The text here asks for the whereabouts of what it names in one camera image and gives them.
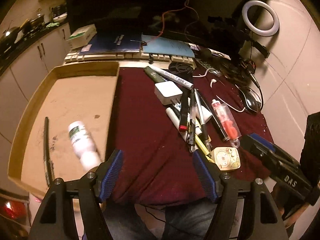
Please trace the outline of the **thick black marker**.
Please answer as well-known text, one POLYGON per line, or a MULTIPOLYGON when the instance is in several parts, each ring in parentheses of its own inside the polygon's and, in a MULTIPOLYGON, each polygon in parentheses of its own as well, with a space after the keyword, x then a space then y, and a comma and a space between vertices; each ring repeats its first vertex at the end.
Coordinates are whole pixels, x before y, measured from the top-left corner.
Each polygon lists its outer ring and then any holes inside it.
POLYGON ((206 102, 205 98, 201 95, 200 91, 197 90, 197 93, 200 97, 201 103, 204 105, 204 107, 212 114, 211 117, 211 123, 213 124, 217 134, 219 135, 220 139, 225 142, 229 140, 229 137, 227 135, 227 133, 225 132, 219 118, 217 117, 217 115, 214 113, 213 109, 211 106, 208 105, 208 103, 206 102))

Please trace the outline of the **cream cartoon keychain case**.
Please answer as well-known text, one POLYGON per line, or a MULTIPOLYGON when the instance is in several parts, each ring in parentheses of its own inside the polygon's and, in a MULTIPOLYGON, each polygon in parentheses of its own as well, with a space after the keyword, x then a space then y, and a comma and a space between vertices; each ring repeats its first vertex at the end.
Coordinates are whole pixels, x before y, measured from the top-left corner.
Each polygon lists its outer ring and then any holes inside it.
POLYGON ((211 154, 221 171, 237 170, 241 166, 238 150, 234 147, 216 147, 211 154))

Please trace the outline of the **red toy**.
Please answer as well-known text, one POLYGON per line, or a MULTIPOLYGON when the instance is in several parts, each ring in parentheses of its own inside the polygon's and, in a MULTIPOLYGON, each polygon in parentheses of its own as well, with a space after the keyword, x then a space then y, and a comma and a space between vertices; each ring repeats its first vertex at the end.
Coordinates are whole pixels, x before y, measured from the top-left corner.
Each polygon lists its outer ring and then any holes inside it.
POLYGON ((231 145, 234 148, 239 148, 241 133, 229 107, 225 103, 213 99, 212 108, 219 118, 224 131, 227 133, 231 145))

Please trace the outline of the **yellow black pen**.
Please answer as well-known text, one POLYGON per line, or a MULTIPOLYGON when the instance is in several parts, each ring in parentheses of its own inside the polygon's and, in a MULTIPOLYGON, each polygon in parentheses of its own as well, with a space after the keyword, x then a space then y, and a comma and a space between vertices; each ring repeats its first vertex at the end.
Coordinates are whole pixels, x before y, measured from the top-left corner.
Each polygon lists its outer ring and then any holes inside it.
POLYGON ((208 149, 206 148, 206 146, 204 145, 204 143, 201 141, 200 139, 200 135, 202 134, 201 128, 200 128, 200 123, 196 120, 195 121, 195 141, 196 144, 198 146, 198 148, 201 149, 201 151, 204 153, 204 155, 206 156, 206 158, 211 162, 214 163, 214 159, 211 155, 211 153, 208 151, 208 149))

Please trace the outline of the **small white dropper bottle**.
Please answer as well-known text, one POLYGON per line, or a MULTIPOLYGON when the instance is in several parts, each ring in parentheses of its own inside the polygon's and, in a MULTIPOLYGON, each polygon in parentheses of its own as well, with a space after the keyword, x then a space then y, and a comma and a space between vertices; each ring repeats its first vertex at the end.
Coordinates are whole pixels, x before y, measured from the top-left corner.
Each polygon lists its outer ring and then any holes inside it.
MULTIPOLYGON (((206 107, 204 107, 203 105, 201 106, 201 108, 202 108, 204 122, 207 123, 211 119, 212 113, 208 109, 206 109, 206 107)), ((198 107, 196 107, 196 117, 200 119, 198 107)))

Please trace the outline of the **thin black stick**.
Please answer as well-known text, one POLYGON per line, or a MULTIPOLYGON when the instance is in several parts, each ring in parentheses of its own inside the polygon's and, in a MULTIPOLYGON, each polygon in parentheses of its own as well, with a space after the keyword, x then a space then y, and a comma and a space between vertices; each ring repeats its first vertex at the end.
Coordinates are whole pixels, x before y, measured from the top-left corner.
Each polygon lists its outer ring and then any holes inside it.
POLYGON ((47 186, 50 187, 54 181, 53 163, 50 158, 50 147, 49 147, 49 118, 46 116, 44 119, 44 130, 43 130, 43 162, 44 172, 46 176, 47 186))

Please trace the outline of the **clear ballpoint pen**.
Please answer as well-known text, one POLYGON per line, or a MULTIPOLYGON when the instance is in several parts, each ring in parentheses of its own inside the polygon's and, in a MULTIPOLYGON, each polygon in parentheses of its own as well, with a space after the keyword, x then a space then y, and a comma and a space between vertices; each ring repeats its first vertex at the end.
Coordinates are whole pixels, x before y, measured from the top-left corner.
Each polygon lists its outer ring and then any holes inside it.
POLYGON ((194 89, 191 90, 190 93, 190 107, 189 107, 189 151, 193 153, 195 151, 195 120, 196 120, 196 102, 195 102, 195 91, 194 89))

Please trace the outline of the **white plastic bottle green label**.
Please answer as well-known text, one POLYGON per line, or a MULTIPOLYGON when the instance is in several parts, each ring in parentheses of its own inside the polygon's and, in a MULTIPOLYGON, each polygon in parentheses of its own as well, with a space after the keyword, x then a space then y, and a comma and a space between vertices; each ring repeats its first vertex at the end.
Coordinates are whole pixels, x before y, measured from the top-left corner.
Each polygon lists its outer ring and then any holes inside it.
POLYGON ((85 172, 101 164, 95 142, 91 134, 81 121, 75 121, 68 126, 68 135, 75 155, 79 159, 85 172))

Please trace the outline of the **white slim pen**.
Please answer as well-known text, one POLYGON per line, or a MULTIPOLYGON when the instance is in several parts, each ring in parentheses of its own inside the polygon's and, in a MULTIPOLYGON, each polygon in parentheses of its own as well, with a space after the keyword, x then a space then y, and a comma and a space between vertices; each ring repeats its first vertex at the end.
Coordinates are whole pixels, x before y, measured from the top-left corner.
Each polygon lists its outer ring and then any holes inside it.
POLYGON ((169 119, 171 120, 171 122, 173 123, 173 125, 175 126, 175 128, 178 130, 178 132, 180 133, 180 135, 182 136, 183 140, 186 141, 187 140, 187 132, 180 132, 179 130, 179 118, 177 117, 177 115, 175 114, 175 112, 168 107, 165 110, 167 116, 169 117, 169 119))

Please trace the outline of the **white paint marker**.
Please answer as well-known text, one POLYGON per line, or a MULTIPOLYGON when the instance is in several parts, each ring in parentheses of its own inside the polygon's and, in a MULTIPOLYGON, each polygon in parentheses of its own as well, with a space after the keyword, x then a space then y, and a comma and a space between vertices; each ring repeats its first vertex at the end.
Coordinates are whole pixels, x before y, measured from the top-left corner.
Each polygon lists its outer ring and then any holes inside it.
POLYGON ((150 66, 150 68, 152 70, 154 70, 157 74, 159 74, 163 77, 166 77, 167 79, 174 81, 175 83, 178 83, 179 85, 181 85, 189 90, 192 90, 194 88, 194 85, 191 82, 189 82, 181 77, 178 77, 177 75, 171 74, 171 73, 169 73, 165 70, 162 70, 161 68, 155 67, 155 66, 150 66))

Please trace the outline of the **white power adapter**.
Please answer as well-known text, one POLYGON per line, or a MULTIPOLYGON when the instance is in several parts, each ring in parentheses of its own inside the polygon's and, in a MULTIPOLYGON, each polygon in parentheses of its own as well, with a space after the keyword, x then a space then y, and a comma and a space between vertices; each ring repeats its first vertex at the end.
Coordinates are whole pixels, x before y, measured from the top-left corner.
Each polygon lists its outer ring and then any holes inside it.
POLYGON ((180 100, 183 92, 172 81, 164 81, 155 84, 155 95, 163 105, 169 105, 173 100, 180 100))

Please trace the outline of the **dark green pen case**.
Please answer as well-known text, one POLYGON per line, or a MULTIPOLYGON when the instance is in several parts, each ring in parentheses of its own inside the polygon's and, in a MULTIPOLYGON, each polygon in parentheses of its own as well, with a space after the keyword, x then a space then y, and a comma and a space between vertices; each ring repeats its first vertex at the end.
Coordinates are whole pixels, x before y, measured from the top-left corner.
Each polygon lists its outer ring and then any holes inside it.
POLYGON ((161 77, 157 72, 155 72, 153 69, 151 69, 149 66, 144 68, 144 72, 147 74, 147 76, 154 82, 154 83, 160 83, 165 82, 163 77, 161 77))

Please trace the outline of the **person in red shirt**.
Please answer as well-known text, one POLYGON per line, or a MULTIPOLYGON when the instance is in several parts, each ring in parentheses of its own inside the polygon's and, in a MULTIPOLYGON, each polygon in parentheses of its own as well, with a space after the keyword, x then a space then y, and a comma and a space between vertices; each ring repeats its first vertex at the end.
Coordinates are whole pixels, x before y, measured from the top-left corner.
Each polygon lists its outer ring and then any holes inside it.
POLYGON ((103 215, 113 239, 203 239, 216 207, 207 198, 167 207, 109 201, 103 215))

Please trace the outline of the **white green box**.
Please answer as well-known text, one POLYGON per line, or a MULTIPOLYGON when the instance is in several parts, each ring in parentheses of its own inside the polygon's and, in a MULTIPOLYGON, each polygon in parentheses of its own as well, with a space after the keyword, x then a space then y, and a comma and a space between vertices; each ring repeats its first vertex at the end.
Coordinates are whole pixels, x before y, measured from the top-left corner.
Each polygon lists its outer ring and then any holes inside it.
POLYGON ((87 45, 96 33, 97 30, 94 24, 77 29, 67 40, 69 47, 76 49, 87 45))

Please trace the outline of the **black wok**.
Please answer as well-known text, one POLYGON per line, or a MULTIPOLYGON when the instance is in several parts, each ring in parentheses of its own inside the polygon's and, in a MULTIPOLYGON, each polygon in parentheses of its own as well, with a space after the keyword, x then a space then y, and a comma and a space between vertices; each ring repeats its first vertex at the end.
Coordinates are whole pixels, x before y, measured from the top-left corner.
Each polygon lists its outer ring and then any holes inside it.
POLYGON ((1 37, 1 49, 7 49, 14 44, 17 35, 20 32, 20 27, 12 27, 7 30, 1 37))

